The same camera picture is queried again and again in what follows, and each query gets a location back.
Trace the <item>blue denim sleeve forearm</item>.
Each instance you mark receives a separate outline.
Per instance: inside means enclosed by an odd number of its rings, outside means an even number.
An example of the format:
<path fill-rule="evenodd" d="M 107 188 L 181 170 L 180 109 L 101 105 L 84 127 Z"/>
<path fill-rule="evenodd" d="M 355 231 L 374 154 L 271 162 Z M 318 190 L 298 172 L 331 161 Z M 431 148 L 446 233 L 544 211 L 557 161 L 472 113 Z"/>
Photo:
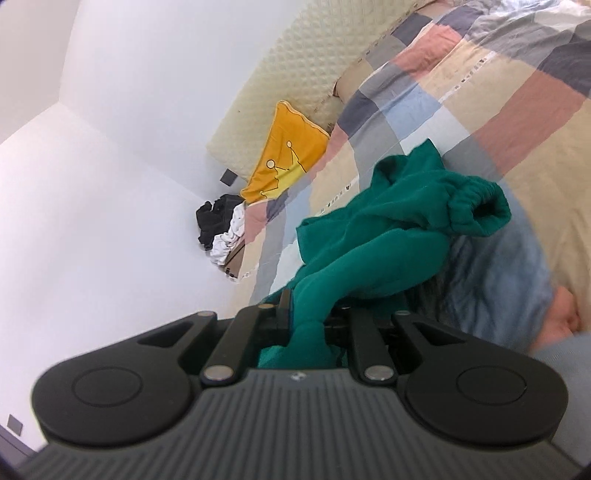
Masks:
<path fill-rule="evenodd" d="M 410 303 L 445 326 L 526 353 L 554 298 L 551 274 L 529 217 L 500 184 L 512 218 L 489 237 L 453 240 L 440 273 L 416 287 Z"/>

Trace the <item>person's bare hand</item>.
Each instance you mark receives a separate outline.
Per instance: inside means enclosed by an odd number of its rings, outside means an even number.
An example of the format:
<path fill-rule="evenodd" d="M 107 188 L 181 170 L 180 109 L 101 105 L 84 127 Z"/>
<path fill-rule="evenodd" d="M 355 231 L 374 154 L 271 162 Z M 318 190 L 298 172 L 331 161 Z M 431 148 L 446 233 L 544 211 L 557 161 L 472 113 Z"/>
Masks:
<path fill-rule="evenodd" d="M 582 321 L 573 293 L 564 286 L 556 288 L 540 332 L 529 349 L 533 354 L 539 350 L 567 340 L 582 332 Z"/>

